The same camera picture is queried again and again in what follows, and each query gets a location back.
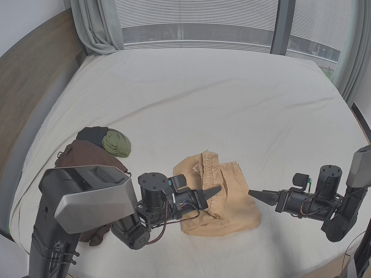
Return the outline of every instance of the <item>wooden headboard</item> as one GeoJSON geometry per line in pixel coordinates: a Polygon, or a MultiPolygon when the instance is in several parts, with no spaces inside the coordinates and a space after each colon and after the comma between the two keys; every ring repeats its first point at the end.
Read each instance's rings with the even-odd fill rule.
{"type": "Polygon", "coordinates": [[[25,133],[22,141],[20,135],[45,94],[71,69],[71,63],[76,63],[82,51],[72,11],[67,9],[31,31],[0,58],[0,228],[3,231],[2,223],[4,219],[9,221],[25,154],[36,133],[25,133]]]}

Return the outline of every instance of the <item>light green curtain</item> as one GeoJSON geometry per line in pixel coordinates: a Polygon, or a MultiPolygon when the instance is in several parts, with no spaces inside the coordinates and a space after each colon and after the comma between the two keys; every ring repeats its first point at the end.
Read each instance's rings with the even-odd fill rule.
{"type": "Polygon", "coordinates": [[[338,65],[331,81],[349,106],[371,53],[371,0],[352,0],[351,18],[338,65]]]}
{"type": "Polygon", "coordinates": [[[64,2],[71,5],[77,34],[88,52],[111,54],[123,50],[123,33],[115,0],[64,2]]]}

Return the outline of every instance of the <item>bed sheet wrinkle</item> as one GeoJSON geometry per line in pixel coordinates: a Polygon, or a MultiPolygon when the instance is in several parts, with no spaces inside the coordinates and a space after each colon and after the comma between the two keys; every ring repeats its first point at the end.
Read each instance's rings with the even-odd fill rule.
{"type": "MultiPolygon", "coordinates": [[[[134,179],[144,172],[171,176],[185,157],[212,149],[220,161],[238,161],[248,186],[257,190],[290,188],[296,172],[315,180],[323,164],[339,165],[347,174],[354,151],[367,143],[346,103],[313,62],[213,49],[124,50],[95,57],[76,73],[27,155],[10,226],[25,250],[41,176],[86,126],[108,126],[129,137],[132,152],[120,161],[134,179]]],[[[345,179],[339,193],[344,191],[345,179]]],[[[366,196],[359,215],[369,218],[370,204],[366,196]]],[[[225,237],[187,236],[175,224],[160,242],[131,251],[109,232],[97,248],[78,245],[81,255],[70,272],[75,278],[174,273],[179,278],[246,273],[294,278],[343,253],[368,222],[359,217],[342,242],[330,243],[320,222],[257,206],[260,226],[225,237]],[[148,268],[143,269],[143,259],[148,268]]],[[[152,237],[158,233],[153,230],[152,237]]]]}

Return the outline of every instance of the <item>black baseboard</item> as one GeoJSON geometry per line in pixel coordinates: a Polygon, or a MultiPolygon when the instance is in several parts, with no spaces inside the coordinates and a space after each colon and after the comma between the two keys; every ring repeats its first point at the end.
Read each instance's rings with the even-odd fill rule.
{"type": "Polygon", "coordinates": [[[2,236],[4,236],[5,238],[7,238],[7,239],[9,239],[9,240],[11,240],[11,241],[14,242],[12,236],[11,236],[9,233],[4,232],[2,229],[0,229],[0,235],[2,235],[2,236]]]}
{"type": "Polygon", "coordinates": [[[353,105],[352,105],[352,110],[353,110],[356,118],[358,119],[359,123],[361,124],[363,130],[365,131],[365,134],[366,134],[368,140],[371,141],[371,129],[368,126],[365,118],[363,117],[362,113],[359,111],[359,109],[358,109],[358,107],[355,103],[353,103],[353,105]]]}

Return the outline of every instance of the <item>headboard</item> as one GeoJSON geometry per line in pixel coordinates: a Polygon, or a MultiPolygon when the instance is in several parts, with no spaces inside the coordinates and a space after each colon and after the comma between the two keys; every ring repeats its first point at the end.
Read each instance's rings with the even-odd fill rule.
{"type": "Polygon", "coordinates": [[[0,232],[7,237],[27,152],[84,55],[72,11],[67,9],[0,58],[0,232]]]}

